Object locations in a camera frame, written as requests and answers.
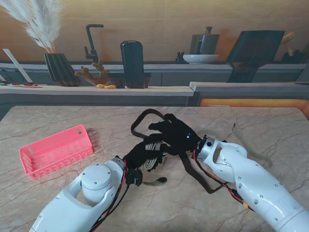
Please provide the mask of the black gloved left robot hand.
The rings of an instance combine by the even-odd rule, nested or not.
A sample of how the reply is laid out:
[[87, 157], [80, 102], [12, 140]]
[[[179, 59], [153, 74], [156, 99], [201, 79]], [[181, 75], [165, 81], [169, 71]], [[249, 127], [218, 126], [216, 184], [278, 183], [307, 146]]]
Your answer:
[[154, 142], [137, 144], [123, 157], [129, 169], [146, 169], [148, 172], [162, 164], [163, 157], [167, 154], [168, 146], [164, 143]]

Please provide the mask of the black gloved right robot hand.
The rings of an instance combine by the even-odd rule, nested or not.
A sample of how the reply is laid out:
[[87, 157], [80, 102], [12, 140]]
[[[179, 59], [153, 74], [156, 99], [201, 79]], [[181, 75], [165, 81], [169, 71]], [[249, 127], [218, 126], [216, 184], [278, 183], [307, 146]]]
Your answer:
[[146, 143], [162, 141], [160, 150], [170, 155], [178, 155], [182, 152], [193, 151], [198, 146], [201, 138], [183, 121], [174, 114], [165, 114], [164, 120], [152, 123], [148, 129], [159, 131], [146, 137]]

